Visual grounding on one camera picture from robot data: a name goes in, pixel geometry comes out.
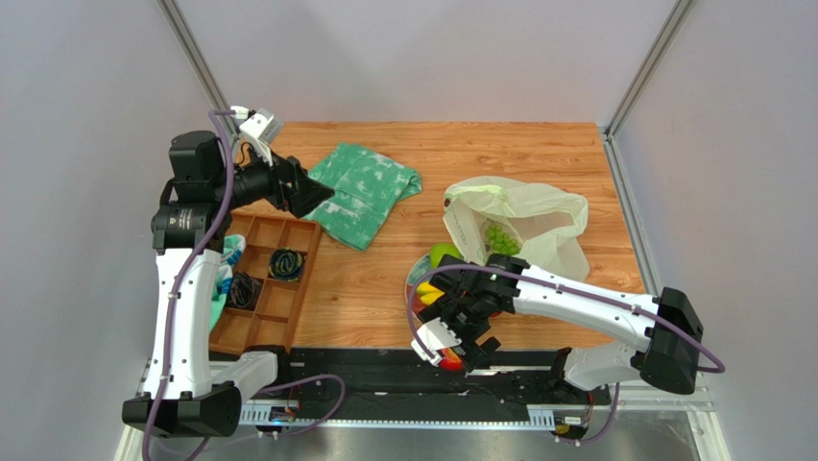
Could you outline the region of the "yellow fake banana bunch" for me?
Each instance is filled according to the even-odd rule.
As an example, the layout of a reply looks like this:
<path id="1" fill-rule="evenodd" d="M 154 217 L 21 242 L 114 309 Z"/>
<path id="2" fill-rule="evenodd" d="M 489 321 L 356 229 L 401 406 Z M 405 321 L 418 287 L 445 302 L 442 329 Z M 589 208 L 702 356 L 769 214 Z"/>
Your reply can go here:
<path id="1" fill-rule="evenodd" d="M 428 281 L 422 282 L 415 290 L 418 301 L 422 305 L 431 305 L 436 302 L 444 292 L 434 287 Z"/>

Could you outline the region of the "green fake apple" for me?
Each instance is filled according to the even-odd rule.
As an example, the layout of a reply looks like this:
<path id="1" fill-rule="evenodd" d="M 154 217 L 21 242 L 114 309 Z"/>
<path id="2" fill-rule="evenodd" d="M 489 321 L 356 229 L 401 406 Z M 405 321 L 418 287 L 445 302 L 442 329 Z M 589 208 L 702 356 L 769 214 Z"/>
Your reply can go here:
<path id="1" fill-rule="evenodd" d="M 441 265 L 445 256 L 452 256 L 457 259 L 462 259 L 463 256 L 457 247 L 450 242 L 436 243 L 429 251 L 430 265 L 432 269 L 436 269 Z"/>

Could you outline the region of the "green fake grapes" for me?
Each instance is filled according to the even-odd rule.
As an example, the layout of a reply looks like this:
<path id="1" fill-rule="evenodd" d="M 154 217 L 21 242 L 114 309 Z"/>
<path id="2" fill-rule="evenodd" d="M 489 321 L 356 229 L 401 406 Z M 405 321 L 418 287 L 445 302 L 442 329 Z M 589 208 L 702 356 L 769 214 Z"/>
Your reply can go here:
<path id="1" fill-rule="evenodd" d="M 498 224 L 489 224 L 484 236 L 491 254 L 514 256 L 520 253 L 517 240 Z"/>

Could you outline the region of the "translucent avocado print plastic bag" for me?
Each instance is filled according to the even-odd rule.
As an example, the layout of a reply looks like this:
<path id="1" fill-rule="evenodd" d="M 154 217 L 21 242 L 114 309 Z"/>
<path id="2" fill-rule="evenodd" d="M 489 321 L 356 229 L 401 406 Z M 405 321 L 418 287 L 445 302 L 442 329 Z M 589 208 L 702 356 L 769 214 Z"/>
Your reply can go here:
<path id="1" fill-rule="evenodd" d="M 484 233 L 498 224 L 519 243 L 516 257 L 583 281 L 590 267 L 578 237 L 588 220 L 584 196 L 545 183 L 482 176 L 457 182 L 444 194 L 445 227 L 468 262 L 487 262 L 492 254 Z"/>

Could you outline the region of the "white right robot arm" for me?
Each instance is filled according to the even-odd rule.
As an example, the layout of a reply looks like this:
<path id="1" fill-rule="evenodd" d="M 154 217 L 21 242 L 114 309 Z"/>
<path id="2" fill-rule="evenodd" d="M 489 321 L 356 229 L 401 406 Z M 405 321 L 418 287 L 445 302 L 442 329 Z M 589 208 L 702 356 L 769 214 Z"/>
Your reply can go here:
<path id="1" fill-rule="evenodd" d="M 659 296 L 613 291 L 566 279 L 509 255 L 486 264 L 445 255 L 422 276 L 443 295 L 408 312 L 411 347 L 438 366 L 446 352 L 466 371 L 487 364 L 499 348 L 488 336 L 491 318 L 509 313 L 556 319 L 605 334 L 611 343 L 565 348 L 550 367 L 554 380 L 582 391 L 640 379 L 662 391 L 690 395 L 706 355 L 704 327 L 688 296 L 665 287 Z"/>

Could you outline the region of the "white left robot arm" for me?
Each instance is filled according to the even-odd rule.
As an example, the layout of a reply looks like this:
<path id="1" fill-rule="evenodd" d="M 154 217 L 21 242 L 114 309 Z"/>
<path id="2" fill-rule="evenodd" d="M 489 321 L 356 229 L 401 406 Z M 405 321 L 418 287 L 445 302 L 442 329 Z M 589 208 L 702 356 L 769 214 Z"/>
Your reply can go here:
<path id="1" fill-rule="evenodd" d="M 301 218 L 334 191 L 310 179 L 293 157 L 252 156 L 236 165 L 230 148 L 209 131 L 176 136 L 169 159 L 174 176 L 151 222 L 156 338 L 142 391 L 124 402 L 122 421 L 147 437 L 229 437 L 243 404 L 278 374 L 276 348 L 245 352 L 217 376 L 211 373 L 211 301 L 231 213 L 266 199 Z"/>

